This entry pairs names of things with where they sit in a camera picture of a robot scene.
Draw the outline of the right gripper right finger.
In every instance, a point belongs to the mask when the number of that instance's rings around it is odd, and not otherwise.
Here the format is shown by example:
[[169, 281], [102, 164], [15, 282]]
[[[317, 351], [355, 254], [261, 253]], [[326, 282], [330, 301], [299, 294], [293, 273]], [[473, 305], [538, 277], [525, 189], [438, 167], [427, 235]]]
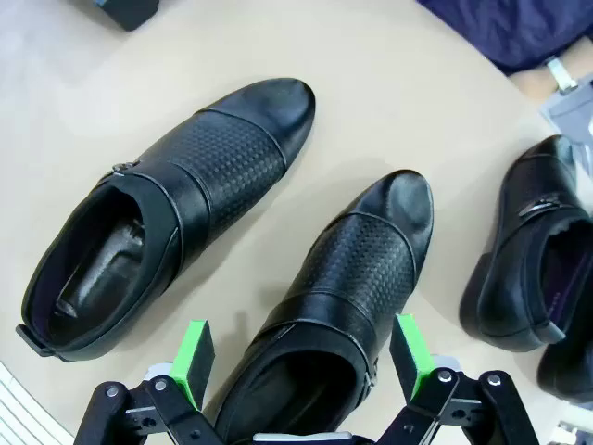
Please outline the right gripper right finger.
[[471, 444], [537, 444], [511, 376], [487, 371], [472, 379], [438, 367], [412, 315], [393, 322], [389, 351], [406, 405], [381, 444], [430, 444], [441, 426], [456, 426]]

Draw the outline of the person's left hand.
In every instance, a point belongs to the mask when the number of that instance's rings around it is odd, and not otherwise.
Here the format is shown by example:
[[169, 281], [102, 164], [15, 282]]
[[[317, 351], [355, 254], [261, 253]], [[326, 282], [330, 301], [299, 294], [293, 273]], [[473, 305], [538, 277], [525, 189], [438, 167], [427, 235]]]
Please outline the person's left hand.
[[558, 89], [557, 81], [548, 68], [516, 72], [509, 80], [530, 100], [541, 104]]

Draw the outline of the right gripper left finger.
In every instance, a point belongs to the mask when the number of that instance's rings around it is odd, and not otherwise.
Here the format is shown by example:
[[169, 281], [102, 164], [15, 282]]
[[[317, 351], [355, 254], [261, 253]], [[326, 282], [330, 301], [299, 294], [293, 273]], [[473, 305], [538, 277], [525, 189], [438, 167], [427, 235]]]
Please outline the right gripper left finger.
[[191, 322], [174, 360], [151, 366], [137, 387], [107, 381], [95, 388], [74, 442], [144, 444], [165, 433], [175, 444], [221, 444], [201, 413], [214, 358], [208, 321]]

